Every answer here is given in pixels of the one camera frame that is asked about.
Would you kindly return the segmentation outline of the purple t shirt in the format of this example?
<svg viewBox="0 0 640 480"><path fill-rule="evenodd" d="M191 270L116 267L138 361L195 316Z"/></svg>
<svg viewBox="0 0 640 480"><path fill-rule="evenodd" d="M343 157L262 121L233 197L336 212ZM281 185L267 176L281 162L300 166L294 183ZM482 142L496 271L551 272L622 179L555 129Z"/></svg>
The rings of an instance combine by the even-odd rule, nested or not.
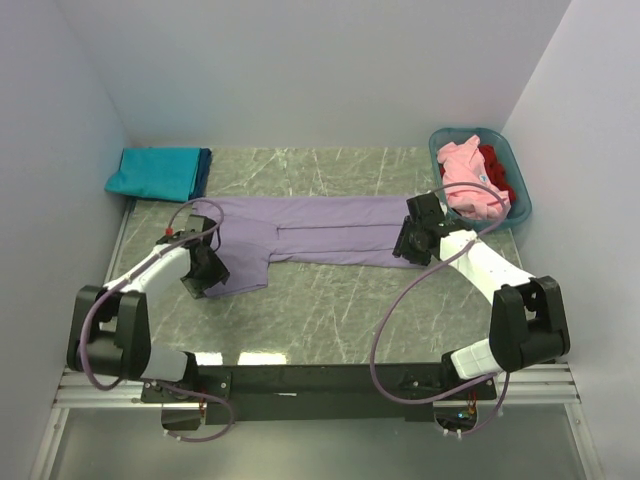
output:
<svg viewBox="0 0 640 480"><path fill-rule="evenodd" d="M215 197L194 211L224 213L217 255L230 277L208 298L265 288L276 262L414 267L392 254L408 213L403 196Z"/></svg>

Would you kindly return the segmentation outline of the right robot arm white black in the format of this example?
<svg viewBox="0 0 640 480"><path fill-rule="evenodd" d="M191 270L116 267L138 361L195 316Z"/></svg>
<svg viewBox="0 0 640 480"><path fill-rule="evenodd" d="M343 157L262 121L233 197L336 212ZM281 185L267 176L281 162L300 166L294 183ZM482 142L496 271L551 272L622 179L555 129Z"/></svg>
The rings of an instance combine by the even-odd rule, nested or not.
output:
<svg viewBox="0 0 640 480"><path fill-rule="evenodd" d="M484 243L465 222L445 218L436 194L407 201L393 255L413 265L437 259L464 276L491 305L488 337L442 357L439 387L460 399L474 379L512 373L555 360L570 350L559 283L516 267Z"/></svg>

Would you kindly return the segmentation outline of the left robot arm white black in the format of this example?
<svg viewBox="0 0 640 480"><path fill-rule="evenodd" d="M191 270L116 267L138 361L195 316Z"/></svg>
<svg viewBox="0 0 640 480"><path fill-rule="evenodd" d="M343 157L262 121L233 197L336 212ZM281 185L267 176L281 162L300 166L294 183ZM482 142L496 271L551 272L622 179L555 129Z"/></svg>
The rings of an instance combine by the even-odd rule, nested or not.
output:
<svg viewBox="0 0 640 480"><path fill-rule="evenodd" d="M149 305L179 280L195 299L224 284L230 272L218 257L216 221L190 215L186 228L168 230L136 266L103 286L76 295L66 353L69 369L95 383L99 375L122 380L164 381L176 401L193 399L200 388L195 356L152 345Z"/></svg>

